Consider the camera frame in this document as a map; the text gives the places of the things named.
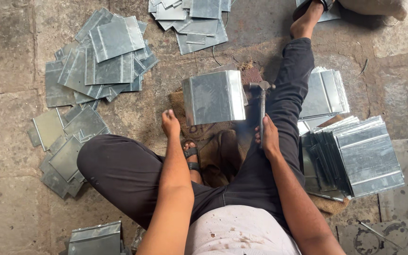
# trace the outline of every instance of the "stained white shirt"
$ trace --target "stained white shirt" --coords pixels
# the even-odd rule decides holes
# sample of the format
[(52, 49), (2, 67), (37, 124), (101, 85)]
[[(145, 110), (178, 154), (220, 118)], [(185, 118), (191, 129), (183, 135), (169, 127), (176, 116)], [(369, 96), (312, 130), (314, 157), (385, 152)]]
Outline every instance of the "stained white shirt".
[(291, 236), (264, 209), (225, 206), (188, 231), (185, 255), (300, 255)]

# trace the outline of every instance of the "foot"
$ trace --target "foot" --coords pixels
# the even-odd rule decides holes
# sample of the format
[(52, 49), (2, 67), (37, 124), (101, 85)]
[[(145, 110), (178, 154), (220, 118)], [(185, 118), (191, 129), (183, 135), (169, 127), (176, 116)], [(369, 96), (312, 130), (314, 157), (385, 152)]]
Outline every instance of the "foot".
[(324, 12), (324, 5), (319, 0), (312, 0), (306, 13), (295, 21), (291, 26), (291, 37), (310, 38), (313, 34), (314, 26), (319, 21)]
[[(194, 148), (194, 147), (196, 147), (196, 144), (194, 142), (185, 143), (185, 147), (183, 147), (183, 150), (186, 151), (186, 150), (188, 150), (190, 148)], [(188, 162), (196, 162), (197, 163), (198, 162), (198, 155), (190, 156), (187, 159), (187, 163)], [(198, 183), (198, 184), (203, 183), (200, 173), (198, 171), (196, 171), (196, 170), (190, 170), (190, 177), (191, 177), (191, 180), (193, 182), (195, 182), (195, 183)]]

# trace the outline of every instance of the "wire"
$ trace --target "wire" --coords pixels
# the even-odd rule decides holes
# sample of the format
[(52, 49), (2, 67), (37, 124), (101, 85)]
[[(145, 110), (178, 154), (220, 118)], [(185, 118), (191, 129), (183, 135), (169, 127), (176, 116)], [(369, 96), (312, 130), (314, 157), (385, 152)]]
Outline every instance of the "wire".
[(343, 82), (343, 84), (344, 83), (349, 83), (349, 82), (353, 81), (354, 79), (360, 77), (360, 75), (362, 75), (366, 71), (366, 68), (368, 68), (368, 61), (369, 61), (369, 59), (366, 59), (365, 67), (363, 68), (363, 70), (360, 72), (359, 75), (357, 75), (355, 78), (353, 78), (353, 79), (351, 79), (349, 81)]
[[(226, 27), (228, 26), (228, 23), (230, 22), (229, 20), (230, 20), (230, 13), (228, 12), (228, 19), (226, 20), (226, 25), (224, 26), (224, 29), (226, 29)], [(220, 66), (222, 66), (222, 64), (220, 64), (220, 62), (218, 62), (217, 58), (215, 57), (215, 45), (212, 47), (212, 55), (213, 55), (213, 59), (214, 59), (215, 61), (217, 61), (217, 63), (218, 63)]]

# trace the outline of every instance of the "sandal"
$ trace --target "sandal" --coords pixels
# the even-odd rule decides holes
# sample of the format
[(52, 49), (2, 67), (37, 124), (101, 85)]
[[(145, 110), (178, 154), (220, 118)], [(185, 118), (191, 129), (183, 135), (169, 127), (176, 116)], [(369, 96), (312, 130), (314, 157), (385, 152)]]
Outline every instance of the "sandal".
[[(313, 0), (306, 0), (301, 5), (299, 5), (297, 9), (295, 9), (294, 14), (292, 14), (292, 19), (296, 21), (300, 17), (302, 17), (308, 10), (312, 1)], [(324, 12), (330, 10), (333, 7), (334, 0), (319, 0), (319, 1), (324, 5)]]
[(191, 142), (194, 143), (196, 147), (189, 148), (188, 150), (184, 150), (184, 156), (185, 156), (185, 159), (188, 159), (189, 157), (193, 155), (198, 156), (198, 162), (187, 162), (187, 165), (188, 165), (188, 169), (198, 171), (198, 173), (200, 173), (201, 178), (202, 178), (202, 173), (201, 173), (201, 168), (200, 168), (201, 157), (200, 157), (200, 151), (198, 149), (198, 144), (196, 143), (196, 141), (193, 139), (186, 139), (183, 142), (181, 142), (180, 147), (184, 148), (186, 143), (191, 143)]

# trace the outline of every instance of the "leg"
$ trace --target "leg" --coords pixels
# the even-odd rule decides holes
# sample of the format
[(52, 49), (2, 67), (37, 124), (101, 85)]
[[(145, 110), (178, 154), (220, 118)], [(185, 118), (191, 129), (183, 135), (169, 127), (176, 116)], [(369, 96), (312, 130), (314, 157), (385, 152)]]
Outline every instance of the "leg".
[[(281, 153), (302, 186), (305, 184), (305, 178), (300, 171), (298, 159), (297, 122), (302, 110), (301, 105), (308, 92), (309, 75), (314, 68), (311, 40), (306, 38), (309, 31), (312, 33), (312, 28), (322, 14), (322, 11), (319, 13), (319, 10), (314, 8), (315, 5), (311, 4), (304, 18), (297, 21), (305, 22), (304, 26), (301, 24), (297, 26), (297, 23), (294, 23), (295, 26), (291, 28), (294, 38), (299, 39), (287, 44), (283, 50), (283, 61), (275, 81), (276, 90), (272, 91), (266, 102), (266, 112), (278, 128)], [(228, 185), (224, 194), (226, 205), (262, 208), (268, 211), (281, 226), (288, 229), (270, 162), (254, 141), (246, 156), (239, 174)]]
[[(156, 206), (163, 159), (135, 140), (99, 135), (83, 146), (76, 162), (83, 176), (100, 194), (147, 229)], [(219, 195), (223, 189), (192, 185), (193, 221), (223, 205)]]

